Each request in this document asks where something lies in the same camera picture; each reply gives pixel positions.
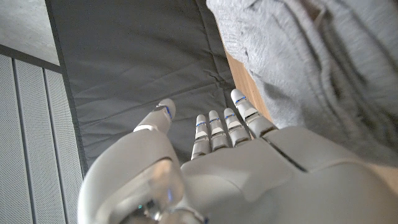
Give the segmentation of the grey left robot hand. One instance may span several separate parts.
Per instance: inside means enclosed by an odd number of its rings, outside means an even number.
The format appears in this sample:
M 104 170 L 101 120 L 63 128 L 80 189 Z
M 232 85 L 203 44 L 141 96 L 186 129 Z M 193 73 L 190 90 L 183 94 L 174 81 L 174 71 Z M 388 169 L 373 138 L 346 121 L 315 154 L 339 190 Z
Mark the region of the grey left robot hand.
M 162 100 L 91 165 L 79 223 L 396 223 L 397 194 L 371 166 L 307 129 L 279 129 L 239 91 L 199 115 L 180 164 Z

